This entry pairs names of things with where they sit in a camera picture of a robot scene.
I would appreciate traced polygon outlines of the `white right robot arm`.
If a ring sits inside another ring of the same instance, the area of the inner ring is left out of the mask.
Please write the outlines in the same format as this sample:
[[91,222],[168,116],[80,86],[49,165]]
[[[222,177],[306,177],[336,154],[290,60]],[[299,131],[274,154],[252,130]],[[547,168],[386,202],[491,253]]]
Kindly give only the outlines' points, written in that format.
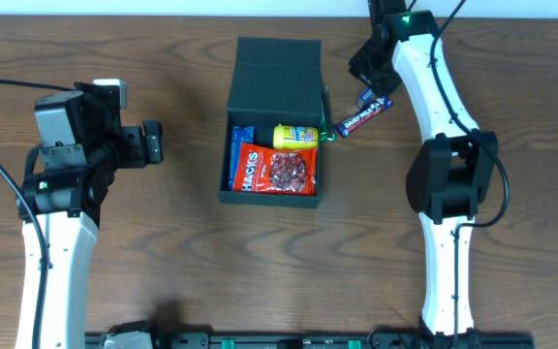
[[498,166],[498,141],[464,108],[431,12],[404,0],[368,3],[372,35],[349,62],[373,93],[399,85],[410,97],[421,147],[406,175],[409,205],[423,229],[426,296],[420,326],[433,347],[469,346],[469,251],[480,204]]

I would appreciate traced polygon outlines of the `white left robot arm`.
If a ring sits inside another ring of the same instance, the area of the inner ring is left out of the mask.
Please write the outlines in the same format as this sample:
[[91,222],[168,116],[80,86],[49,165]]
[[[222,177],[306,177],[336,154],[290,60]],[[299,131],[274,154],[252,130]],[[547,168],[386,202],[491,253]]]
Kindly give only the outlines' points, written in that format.
[[25,267],[18,348],[82,348],[87,281],[102,203],[116,171],[162,163],[163,128],[124,127],[128,85],[78,82],[40,98],[40,143],[26,157],[21,197]]

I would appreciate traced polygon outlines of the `green snack bar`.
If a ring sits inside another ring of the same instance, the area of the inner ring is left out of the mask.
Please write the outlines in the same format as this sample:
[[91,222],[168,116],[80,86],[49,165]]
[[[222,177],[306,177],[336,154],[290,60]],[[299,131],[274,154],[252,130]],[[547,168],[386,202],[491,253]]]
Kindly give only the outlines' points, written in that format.
[[334,142],[336,140],[336,135],[333,129],[330,101],[329,101],[329,89],[326,83],[322,86],[322,106],[323,115],[321,118],[320,126],[320,141],[321,142]]

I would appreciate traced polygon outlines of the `purple Dairy Milk chocolate bar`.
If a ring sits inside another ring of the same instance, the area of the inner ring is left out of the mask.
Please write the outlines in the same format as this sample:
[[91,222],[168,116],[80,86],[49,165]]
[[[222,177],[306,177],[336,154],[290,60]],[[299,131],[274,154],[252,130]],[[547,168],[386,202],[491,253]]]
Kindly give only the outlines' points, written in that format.
[[336,123],[334,125],[334,130],[342,139],[345,139],[362,124],[368,122],[370,119],[372,119],[374,116],[381,113],[382,111],[390,109],[392,106],[393,102],[386,96],[374,99],[358,112]]

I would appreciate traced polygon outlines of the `red Hacks candy bag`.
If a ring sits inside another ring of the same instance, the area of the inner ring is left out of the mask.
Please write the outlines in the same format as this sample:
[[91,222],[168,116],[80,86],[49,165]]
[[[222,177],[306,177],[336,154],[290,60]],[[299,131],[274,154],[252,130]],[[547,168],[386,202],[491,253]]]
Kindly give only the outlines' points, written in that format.
[[232,190],[235,192],[313,196],[318,149],[277,150],[253,143],[240,147]]

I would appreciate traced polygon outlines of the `black fabric storage box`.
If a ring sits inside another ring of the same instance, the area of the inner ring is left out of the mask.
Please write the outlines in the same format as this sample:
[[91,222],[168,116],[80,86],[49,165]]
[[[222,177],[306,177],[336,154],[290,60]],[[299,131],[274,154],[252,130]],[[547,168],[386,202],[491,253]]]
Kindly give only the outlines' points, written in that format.
[[319,128],[325,120],[322,42],[278,38],[237,39],[218,199],[223,204],[315,208],[321,200],[321,166],[312,196],[234,192],[229,187],[235,126],[257,132],[279,124]]

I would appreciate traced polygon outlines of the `yellow Mentos candy tub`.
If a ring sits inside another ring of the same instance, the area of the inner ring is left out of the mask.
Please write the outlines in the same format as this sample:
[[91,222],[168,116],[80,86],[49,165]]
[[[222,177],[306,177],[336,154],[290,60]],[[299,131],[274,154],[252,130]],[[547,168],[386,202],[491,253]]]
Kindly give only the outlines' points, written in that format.
[[315,127],[277,125],[259,128],[254,133],[255,144],[277,150],[303,150],[319,145],[319,131]]

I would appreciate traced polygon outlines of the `small blue candy stick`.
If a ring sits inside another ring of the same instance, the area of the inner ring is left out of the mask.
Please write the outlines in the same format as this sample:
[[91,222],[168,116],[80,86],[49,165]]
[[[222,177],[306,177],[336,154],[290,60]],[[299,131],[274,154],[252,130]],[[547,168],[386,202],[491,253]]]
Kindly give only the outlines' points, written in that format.
[[362,110],[365,106],[370,104],[377,98],[376,94],[371,88],[366,87],[356,98],[356,107]]

